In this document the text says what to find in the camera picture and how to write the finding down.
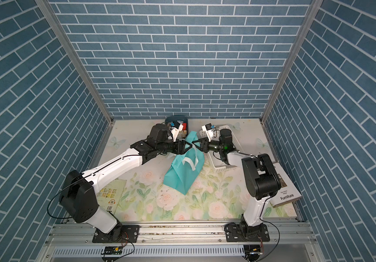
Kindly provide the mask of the teal insulated delivery bag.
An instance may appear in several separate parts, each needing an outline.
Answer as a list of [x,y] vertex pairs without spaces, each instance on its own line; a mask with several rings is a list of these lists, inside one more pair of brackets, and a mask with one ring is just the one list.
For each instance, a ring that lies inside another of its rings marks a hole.
[[176,155],[163,184],[186,195],[203,169],[204,153],[193,145],[184,155]]

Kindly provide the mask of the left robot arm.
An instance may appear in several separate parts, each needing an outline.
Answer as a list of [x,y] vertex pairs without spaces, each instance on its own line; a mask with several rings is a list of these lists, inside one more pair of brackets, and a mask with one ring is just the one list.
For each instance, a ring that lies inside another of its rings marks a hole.
[[173,153],[183,155],[192,148],[192,144],[178,139],[166,124],[152,127],[146,139],[130,146],[124,153],[104,164],[78,172],[67,174],[59,203],[77,223],[88,223],[97,230],[110,234],[121,227],[121,223],[111,213],[99,206],[97,194],[105,186],[124,173],[139,167],[160,154]]

